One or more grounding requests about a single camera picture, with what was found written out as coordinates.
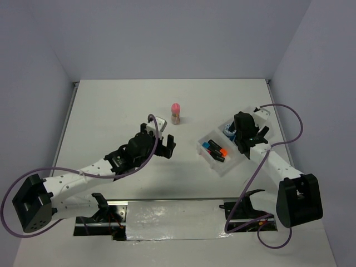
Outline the blue tape roll tub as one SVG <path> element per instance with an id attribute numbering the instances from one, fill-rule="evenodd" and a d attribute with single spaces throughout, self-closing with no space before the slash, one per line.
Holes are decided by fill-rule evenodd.
<path id="1" fill-rule="evenodd" d="M 230 132 L 234 132 L 234 131 L 236 131 L 235 130 L 235 127 L 232 125 L 232 123 L 227 123 L 225 126 L 224 126 L 224 128 L 223 128 L 223 134 L 226 136 L 226 133 L 228 132 L 228 131 L 230 131 Z"/>
<path id="2" fill-rule="evenodd" d="M 234 131 L 234 132 L 228 131 L 228 132 L 226 133 L 226 136 L 228 137 L 228 139 L 229 139 L 231 142 L 233 142 L 233 141 L 235 140 L 235 138 L 236 138 L 236 131 Z"/>

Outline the orange cap highlighter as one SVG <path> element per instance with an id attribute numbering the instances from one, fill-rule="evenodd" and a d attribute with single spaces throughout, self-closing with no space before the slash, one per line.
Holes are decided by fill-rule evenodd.
<path id="1" fill-rule="evenodd" d="M 208 143 L 220 149 L 224 157 L 228 155 L 228 152 L 224 148 L 222 148 L 219 144 L 217 144 L 214 140 L 210 139 Z"/>

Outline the blue cap highlighter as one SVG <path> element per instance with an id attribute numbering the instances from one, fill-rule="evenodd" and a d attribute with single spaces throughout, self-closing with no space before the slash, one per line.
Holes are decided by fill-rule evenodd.
<path id="1" fill-rule="evenodd" d="M 206 150 L 213 152 L 219 156 L 222 156 L 222 152 L 220 151 L 220 149 L 216 148 L 214 145 L 209 144 L 208 142 L 204 142 L 202 144 L 203 148 L 205 148 Z"/>

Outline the pink lid small bottle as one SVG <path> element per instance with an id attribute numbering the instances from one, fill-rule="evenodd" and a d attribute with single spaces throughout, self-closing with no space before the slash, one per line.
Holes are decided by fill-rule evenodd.
<path id="1" fill-rule="evenodd" d="M 178 103 L 173 103 L 171 106 L 171 121 L 174 125 L 178 125 L 180 123 L 180 111 L 180 105 Z"/>

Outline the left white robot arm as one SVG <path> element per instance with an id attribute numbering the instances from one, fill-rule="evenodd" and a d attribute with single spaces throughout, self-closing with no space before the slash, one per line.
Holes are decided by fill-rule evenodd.
<path id="1" fill-rule="evenodd" d="M 110 208 L 102 194 L 79 194 L 137 173 L 153 156 L 170 159 L 176 144 L 172 135 L 163 138 L 166 126 L 163 118 L 151 118 L 127 144 L 79 170 L 62 168 L 62 175 L 47 178 L 41 178 L 38 171 L 26 175 L 12 200 L 23 232 L 34 236 L 52 220 L 68 217 L 106 220 Z"/>

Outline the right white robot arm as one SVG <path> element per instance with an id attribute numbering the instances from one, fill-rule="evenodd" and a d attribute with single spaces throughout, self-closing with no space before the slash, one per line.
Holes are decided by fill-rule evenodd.
<path id="1" fill-rule="evenodd" d="M 273 215 L 278 217 L 284 227 L 292 228 L 321 219 L 323 206 L 318 179 L 313 174 L 304 174 L 295 169 L 273 151 L 278 143 L 268 143 L 265 135 L 269 128 L 260 127 L 253 115 L 240 111 L 234 115 L 233 125 L 236 131 L 234 142 L 239 152 L 258 166 L 231 210 L 228 220 L 247 196 L 247 190 L 260 170 L 264 170 L 277 185 Z"/>

